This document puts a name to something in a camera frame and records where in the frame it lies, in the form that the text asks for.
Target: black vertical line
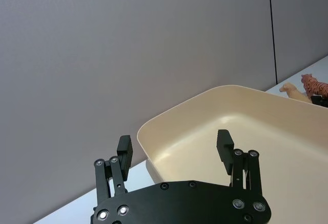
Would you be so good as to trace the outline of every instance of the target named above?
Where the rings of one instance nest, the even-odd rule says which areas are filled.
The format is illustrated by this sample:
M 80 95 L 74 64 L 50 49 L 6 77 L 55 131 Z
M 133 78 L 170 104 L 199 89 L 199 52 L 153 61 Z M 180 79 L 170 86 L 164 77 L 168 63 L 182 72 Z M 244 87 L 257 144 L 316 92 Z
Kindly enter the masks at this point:
M 274 57 L 274 60 L 275 60 L 276 84 L 278 84 L 277 63 L 276 63 L 276 46 L 275 46 L 275 34 L 274 34 L 274 30 L 273 30 L 272 2 L 271 2 L 271 0 L 270 0 L 270 13 L 271 13 L 271 29 L 272 29 L 272 42 L 273 42 L 273 57 Z

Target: screw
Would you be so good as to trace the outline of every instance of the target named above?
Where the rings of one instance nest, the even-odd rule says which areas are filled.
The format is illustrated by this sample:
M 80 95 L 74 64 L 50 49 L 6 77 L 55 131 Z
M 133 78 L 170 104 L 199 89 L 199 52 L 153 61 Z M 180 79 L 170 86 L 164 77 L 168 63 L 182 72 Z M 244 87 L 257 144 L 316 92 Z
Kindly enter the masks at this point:
M 252 222 L 252 217 L 248 214 L 244 215 L 244 221 L 247 223 L 251 223 Z
M 169 184 L 167 184 L 167 183 L 162 183 L 162 184 L 160 184 L 160 188 L 161 188 L 162 190 L 167 190 L 167 189 L 169 188 Z
M 106 218 L 108 217 L 108 211 L 106 210 L 102 210 L 99 214 L 98 214 L 98 220 L 106 220 Z
M 241 151 L 241 150 L 235 150 L 235 154 L 236 154 L 237 156 L 240 156 L 240 155 L 242 154 L 242 151 Z
M 265 205 L 262 204 L 261 202 L 253 203 L 253 207 L 254 207 L 255 210 L 257 210 L 259 212 L 263 212 L 265 210 Z
M 128 213 L 128 211 L 129 211 L 129 207 L 128 206 L 121 206 L 121 207 L 118 208 L 117 213 L 119 215 L 126 215 Z
M 257 156 L 258 154 L 257 154 L 256 151 L 251 151 L 251 152 L 250 152 L 250 155 L 251 155 L 251 156 Z
M 235 199 L 232 201 L 232 205 L 236 208 L 236 209 L 243 209 L 245 207 L 245 204 L 243 201 L 241 201 L 240 199 Z
M 189 187 L 191 187 L 191 188 L 196 187 L 196 182 L 193 182 L 193 181 L 189 182 Z
M 113 157 L 113 158 L 111 159 L 111 162 L 117 162 L 117 161 L 118 161 L 117 157 Z

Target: tiger toy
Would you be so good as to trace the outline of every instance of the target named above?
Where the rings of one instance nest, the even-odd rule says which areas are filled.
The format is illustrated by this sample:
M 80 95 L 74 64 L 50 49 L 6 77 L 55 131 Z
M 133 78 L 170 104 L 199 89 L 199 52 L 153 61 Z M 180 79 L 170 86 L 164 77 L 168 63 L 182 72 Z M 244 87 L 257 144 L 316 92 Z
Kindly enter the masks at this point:
M 319 82 L 312 74 L 303 74 L 302 83 L 309 98 L 312 95 L 321 95 L 323 98 L 328 98 L 328 84 Z

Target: black metal plate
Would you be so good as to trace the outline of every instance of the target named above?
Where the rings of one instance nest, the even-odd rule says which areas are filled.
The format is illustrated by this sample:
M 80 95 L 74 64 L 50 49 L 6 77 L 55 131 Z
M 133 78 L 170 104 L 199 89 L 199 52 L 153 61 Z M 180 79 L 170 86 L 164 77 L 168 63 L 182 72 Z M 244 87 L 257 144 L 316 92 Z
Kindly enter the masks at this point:
M 250 190 L 209 184 L 199 181 L 169 182 L 168 187 L 156 184 L 101 202 L 95 210 L 94 224 L 203 224 L 203 223 L 268 223 L 271 210 L 267 201 Z M 233 206 L 234 199 L 244 202 L 243 209 Z M 254 202 L 265 205 L 256 211 Z M 120 206 L 128 206 L 126 215 L 118 215 Z M 98 220 L 101 210 L 109 212 L 105 220 Z

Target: beige toy animal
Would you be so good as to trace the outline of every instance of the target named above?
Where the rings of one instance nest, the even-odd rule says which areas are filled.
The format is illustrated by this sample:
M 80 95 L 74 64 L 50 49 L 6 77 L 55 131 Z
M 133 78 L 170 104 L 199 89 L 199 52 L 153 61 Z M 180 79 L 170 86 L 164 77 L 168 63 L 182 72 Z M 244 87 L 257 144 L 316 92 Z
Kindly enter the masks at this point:
M 285 83 L 279 89 L 280 92 L 286 92 L 288 97 L 312 104 L 311 100 L 303 95 L 292 83 Z

